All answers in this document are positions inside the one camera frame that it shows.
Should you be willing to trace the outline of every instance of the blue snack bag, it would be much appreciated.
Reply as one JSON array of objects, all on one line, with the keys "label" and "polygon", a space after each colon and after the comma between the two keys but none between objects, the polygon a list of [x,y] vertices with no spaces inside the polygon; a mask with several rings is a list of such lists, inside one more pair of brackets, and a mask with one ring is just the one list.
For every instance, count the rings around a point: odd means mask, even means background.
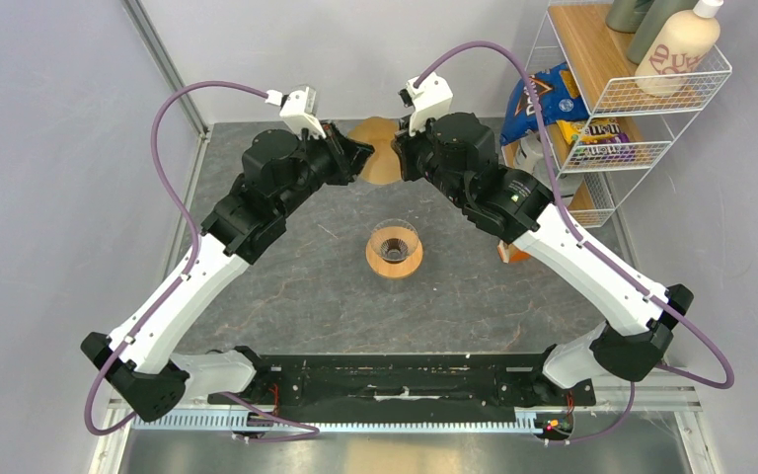
[{"label": "blue snack bag", "polygon": [[[545,125],[557,120],[578,121],[588,119],[588,109],[579,95],[576,82],[568,70],[568,64],[562,63],[548,71],[537,72],[530,76],[542,105],[542,117]],[[501,146],[512,143],[529,131],[537,131],[533,104],[527,97],[524,81],[518,80],[507,102],[504,127],[501,129]]]}]

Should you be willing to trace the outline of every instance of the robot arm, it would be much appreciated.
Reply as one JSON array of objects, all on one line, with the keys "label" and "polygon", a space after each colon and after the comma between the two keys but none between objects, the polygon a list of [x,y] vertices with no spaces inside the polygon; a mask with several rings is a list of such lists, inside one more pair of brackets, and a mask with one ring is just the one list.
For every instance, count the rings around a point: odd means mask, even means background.
[{"label": "robot arm", "polygon": [[[242,157],[244,173],[202,222],[199,255],[189,273],[183,275],[190,251],[123,324],[83,341],[83,353],[97,368],[127,342],[106,379],[145,421],[162,417],[183,398],[248,386],[257,372],[250,352],[177,355],[173,349],[216,295],[286,231],[286,217],[323,184],[353,182],[373,153],[314,117],[311,88],[278,94],[269,91],[268,101],[282,105],[280,115],[294,133],[266,130],[255,137]],[[181,284],[130,338],[132,327],[179,277]]]},{"label": "robot arm", "polygon": [[676,321],[582,244],[591,242],[681,314],[692,293],[682,285],[668,289],[643,276],[587,232],[576,242],[551,191],[530,174],[498,164],[493,132],[474,115],[448,114],[452,93],[445,80],[432,73],[415,88],[416,79],[400,92],[415,111],[403,118],[393,143],[403,179],[431,182],[479,229],[546,264],[606,318],[585,336],[555,347],[545,362],[545,377],[560,388],[605,372],[643,380],[672,341]]}]

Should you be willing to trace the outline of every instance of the white wall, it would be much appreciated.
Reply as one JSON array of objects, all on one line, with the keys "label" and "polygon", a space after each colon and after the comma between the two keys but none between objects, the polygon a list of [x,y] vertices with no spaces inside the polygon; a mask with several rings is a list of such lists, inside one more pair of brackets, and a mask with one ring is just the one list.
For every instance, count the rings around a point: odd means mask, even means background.
[{"label": "white wall", "polygon": [[[758,472],[758,2],[726,1],[720,46],[734,74],[624,206],[645,273],[696,294],[690,318],[736,368],[700,391],[724,472]],[[683,329],[672,360],[722,378]]]},{"label": "white wall", "polygon": [[[0,473],[88,467],[80,342],[151,293],[178,221],[148,145],[168,93],[118,2],[0,2]],[[161,139],[180,184],[181,113]]]},{"label": "white wall", "polygon": [[[231,80],[319,91],[322,118],[404,115],[397,92],[449,48],[492,40],[524,60],[547,0],[143,0],[187,84]],[[503,116],[518,75],[493,51],[467,51],[438,71],[458,110]],[[208,122],[275,119],[231,92],[195,92]]]}]

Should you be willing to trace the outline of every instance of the black mounting plate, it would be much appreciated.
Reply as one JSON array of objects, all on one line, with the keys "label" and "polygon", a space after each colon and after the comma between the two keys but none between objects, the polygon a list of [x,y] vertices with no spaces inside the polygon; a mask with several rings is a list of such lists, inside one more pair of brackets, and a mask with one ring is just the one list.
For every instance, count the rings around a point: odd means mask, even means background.
[{"label": "black mounting plate", "polygon": [[[251,356],[258,369],[251,385],[238,395],[252,404],[273,405],[276,385],[279,415],[291,420],[511,422],[515,407],[567,405],[568,391],[552,386],[539,373],[548,353],[256,356],[246,348],[237,350]],[[404,393],[409,399],[385,398]],[[571,393],[575,405],[596,404],[590,380],[578,383]],[[233,403],[219,394],[208,402]]]}]

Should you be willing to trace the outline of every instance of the floor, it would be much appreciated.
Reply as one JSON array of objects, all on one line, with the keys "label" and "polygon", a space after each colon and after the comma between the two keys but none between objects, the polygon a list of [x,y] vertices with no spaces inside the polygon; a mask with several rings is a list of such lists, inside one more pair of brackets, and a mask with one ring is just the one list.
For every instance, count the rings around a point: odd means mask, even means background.
[{"label": "floor", "polygon": [[[500,130],[499,119],[485,119]],[[357,121],[339,122],[347,132]],[[191,212],[201,221],[242,171],[241,156],[271,123],[214,127]],[[391,281],[368,267],[370,231],[387,218],[417,230],[417,272]],[[250,346],[265,354],[539,352],[602,321],[537,261],[500,261],[477,230],[429,183],[324,187],[287,221],[287,232],[213,301],[178,352]],[[592,233],[620,253],[611,224]]]}]

